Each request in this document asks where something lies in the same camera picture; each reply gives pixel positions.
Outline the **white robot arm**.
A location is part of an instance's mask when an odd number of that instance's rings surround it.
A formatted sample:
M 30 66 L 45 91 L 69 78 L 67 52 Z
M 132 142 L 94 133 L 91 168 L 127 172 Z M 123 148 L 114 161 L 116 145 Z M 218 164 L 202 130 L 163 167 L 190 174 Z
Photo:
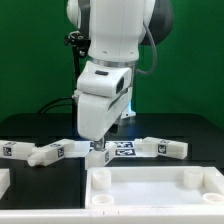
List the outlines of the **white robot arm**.
M 104 136 L 128 108 L 139 47 L 155 47 L 171 32 L 171 0 L 68 0 L 67 16 L 87 40 L 89 60 L 77 79 L 77 130 L 105 149 Z

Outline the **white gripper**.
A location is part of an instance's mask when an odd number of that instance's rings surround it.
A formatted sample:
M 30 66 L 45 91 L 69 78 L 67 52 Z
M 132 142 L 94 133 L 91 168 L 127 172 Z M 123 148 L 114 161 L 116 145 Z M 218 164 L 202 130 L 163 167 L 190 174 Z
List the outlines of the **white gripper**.
M 95 141 L 94 150 L 104 150 L 101 139 L 121 116 L 131 100 L 130 91 L 108 98 L 82 93 L 78 100 L 77 130 L 81 137 Z

